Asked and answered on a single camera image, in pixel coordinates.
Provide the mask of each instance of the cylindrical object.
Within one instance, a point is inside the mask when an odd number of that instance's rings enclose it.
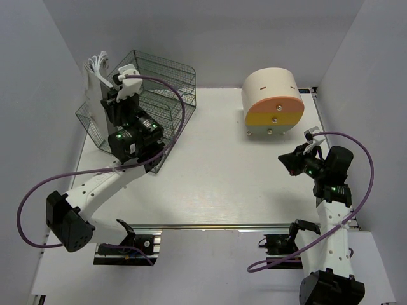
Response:
[[[253,72],[243,83],[242,101],[247,130],[253,134],[281,134],[298,123],[304,104],[293,74],[283,68]]]

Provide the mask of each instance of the purple cable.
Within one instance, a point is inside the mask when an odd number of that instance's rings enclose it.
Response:
[[[128,75],[128,76],[126,76],[126,78],[140,78],[140,79],[148,79],[148,80],[151,80],[151,81],[156,81],[157,83],[163,84],[163,85],[166,86],[168,89],[170,89],[172,92],[174,92],[174,94],[177,96],[177,98],[179,99],[179,101],[180,101],[180,103],[181,103],[181,112],[182,112],[181,121],[180,121],[180,123],[179,123],[179,128],[178,128],[176,134],[175,134],[174,137],[172,138],[171,142],[170,142],[167,146],[165,146],[162,151],[160,151],[158,154],[156,154],[156,155],[153,156],[152,158],[150,158],[150,159],[148,159],[148,160],[146,160],[146,161],[143,161],[143,162],[141,162],[141,163],[134,164],[134,165],[117,166],[117,167],[115,167],[114,169],[113,169],[113,168],[98,168],[98,169],[95,169],[95,170],[82,170],[82,171],[80,171],[80,172],[61,173],[60,175],[56,175],[56,176],[47,178],[47,179],[41,181],[40,183],[36,184],[34,187],[32,187],[32,188],[27,192],[27,194],[25,194],[25,196],[23,197],[23,199],[21,200],[21,202],[20,202],[20,204],[19,204],[19,206],[18,206],[18,208],[17,208],[17,229],[18,229],[18,233],[20,234],[21,238],[22,238],[28,245],[30,245],[30,246],[32,246],[32,247],[34,247],[34,248],[41,248],[41,249],[56,248],[56,247],[61,247],[61,246],[62,246],[61,243],[58,243],[58,244],[55,244],[55,245],[40,245],[40,244],[38,244],[38,243],[33,243],[31,240],[28,239],[28,237],[26,237],[26,235],[25,235],[24,232],[23,232],[23,229],[22,229],[22,226],[21,226],[21,213],[22,213],[23,207],[24,207],[24,205],[25,205],[25,202],[27,201],[27,199],[29,198],[29,196],[30,196],[37,188],[39,188],[40,186],[42,186],[42,185],[44,185],[44,184],[46,184],[46,183],[48,183],[48,182],[50,182],[50,181],[53,181],[53,180],[56,180],[56,179],[60,179],[60,178],[64,178],[64,177],[78,176],[78,175],[86,175],[86,174],[88,174],[88,173],[108,173],[108,172],[113,172],[113,171],[115,171],[115,170],[126,170],[126,169],[128,169],[128,168],[135,168],[135,167],[138,167],[138,166],[144,166],[144,165],[146,165],[146,164],[148,164],[148,163],[154,161],[155,159],[161,157],[161,156],[165,153],[165,151],[167,151],[167,150],[169,150],[169,149],[172,149],[172,147],[173,147],[173,146],[175,145],[175,143],[177,142],[178,137],[179,137],[179,135],[181,134],[181,131],[182,131],[182,129],[183,129],[184,121],[185,121],[185,104],[184,104],[184,100],[183,100],[182,96],[178,93],[178,91],[177,91],[172,85],[168,84],[166,81],[163,81],[163,80],[161,80],[161,79],[159,79],[159,78],[154,78],[154,77],[145,76],[145,75]]]
[[[370,195],[371,189],[373,187],[373,181],[375,179],[375,167],[373,166],[373,160],[371,158],[371,155],[368,151],[368,149],[362,144],[360,143],[358,140],[356,140],[355,138],[351,137],[350,135],[347,135],[346,133],[342,133],[342,132],[319,132],[319,133],[315,133],[313,134],[313,136],[317,136],[317,135],[341,135],[342,137],[348,138],[352,141],[354,141],[357,145],[359,145],[361,147],[361,149],[363,149],[363,151],[366,153],[368,159],[369,159],[369,164],[370,164],[370,181],[369,181],[369,187],[368,190],[366,191],[366,194],[364,195],[361,203],[357,206],[357,208],[351,213],[349,214],[349,216],[347,216],[346,218],[344,218],[344,220],[342,221],[342,224],[346,224],[350,219],[352,219],[363,207],[363,205],[365,204],[365,202],[368,200],[368,197]],[[262,267],[256,268],[256,269],[252,269],[254,266],[260,265],[260,264],[264,264],[265,261],[259,261],[259,262],[255,262],[254,264],[251,264],[249,267],[247,267],[247,272],[249,273],[253,273],[253,272],[258,272],[261,270],[266,270],[269,268],[272,268],[274,266],[277,266],[283,262],[287,262],[290,261],[293,257],[296,257],[298,255],[300,255],[301,253],[307,251],[309,248],[312,248],[313,246],[315,246],[316,244],[318,244],[320,241],[322,241],[323,239],[327,238],[328,236],[332,235],[333,233],[335,233],[337,230],[339,230],[339,228],[341,228],[341,225],[337,225],[334,228],[332,228],[330,231],[326,232],[325,234],[321,235],[320,237],[318,237],[316,240],[314,240],[313,242],[311,242],[309,245],[299,249],[298,251],[295,251],[294,253],[287,255],[286,257],[279,259],[275,262],[272,262],[271,264],[266,264]]]
[[[143,251],[141,251],[139,248],[131,247],[131,246],[115,246],[115,245],[111,245],[109,243],[102,243],[100,245],[103,247],[112,248],[112,249],[130,249],[130,250],[139,252],[142,256],[144,256],[144,258],[148,261],[148,263],[150,265],[152,265],[152,266],[154,265],[153,262],[151,262],[151,260],[148,258],[148,256]]]

